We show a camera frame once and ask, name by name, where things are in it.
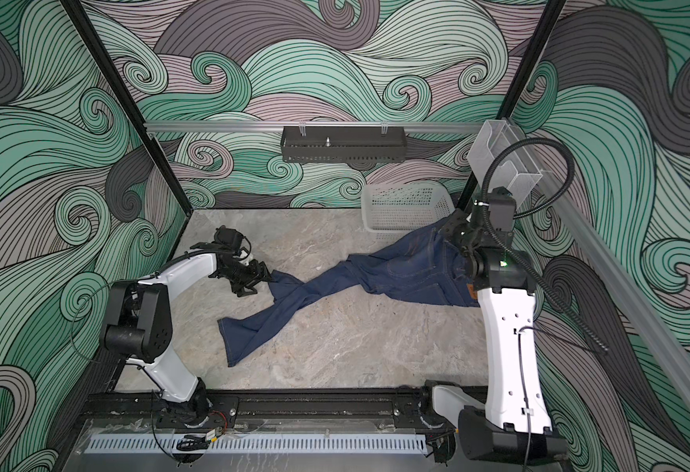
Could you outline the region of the dark blue denim trousers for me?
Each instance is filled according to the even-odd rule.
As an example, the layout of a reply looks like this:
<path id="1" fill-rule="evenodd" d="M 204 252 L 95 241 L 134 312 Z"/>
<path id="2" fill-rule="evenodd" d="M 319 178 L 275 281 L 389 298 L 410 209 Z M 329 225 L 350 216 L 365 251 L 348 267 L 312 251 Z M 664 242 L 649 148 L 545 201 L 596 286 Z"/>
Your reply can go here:
<path id="1" fill-rule="evenodd" d="M 353 286 L 402 302 L 478 308 L 466 260 L 441 235 L 446 222 L 441 218 L 375 253 L 350 255 L 307 282 L 274 271 L 268 283 L 270 307 L 245 319 L 218 321 L 228 366 L 237 366 L 277 336 L 299 310 Z"/>

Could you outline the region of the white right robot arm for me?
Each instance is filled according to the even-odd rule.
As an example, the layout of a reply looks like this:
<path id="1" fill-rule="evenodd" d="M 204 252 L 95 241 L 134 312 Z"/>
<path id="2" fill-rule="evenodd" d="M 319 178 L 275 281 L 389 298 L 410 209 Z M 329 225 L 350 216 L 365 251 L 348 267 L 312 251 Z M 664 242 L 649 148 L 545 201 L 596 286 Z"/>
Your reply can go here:
<path id="1" fill-rule="evenodd" d="M 480 401 L 458 385 L 433 383 L 429 407 L 454 426 L 469 460 L 528 469 L 565 458 L 567 442 L 555 432 L 541 392 L 535 281 L 523 267 L 529 258 L 509 248 L 516 207 L 513 196 L 498 187 L 470 214 L 455 210 L 441 229 L 465 259 L 484 317 L 488 394 Z"/>

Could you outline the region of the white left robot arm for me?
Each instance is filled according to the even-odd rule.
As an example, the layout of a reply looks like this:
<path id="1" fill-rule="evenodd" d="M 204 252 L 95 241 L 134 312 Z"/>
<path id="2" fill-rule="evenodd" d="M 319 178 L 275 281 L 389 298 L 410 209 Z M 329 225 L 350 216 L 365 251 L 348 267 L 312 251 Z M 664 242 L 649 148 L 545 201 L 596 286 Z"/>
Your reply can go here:
<path id="1" fill-rule="evenodd" d="M 197 424 L 211 411 L 203 380 L 193 374 L 173 347 L 172 302 L 204 278 L 224 278 L 242 298 L 268 282 L 266 264 L 241 248 L 236 251 L 197 245 L 149 277 L 112 285 L 100 332 L 100 344 L 137 367 L 156 386 L 156 394 Z"/>

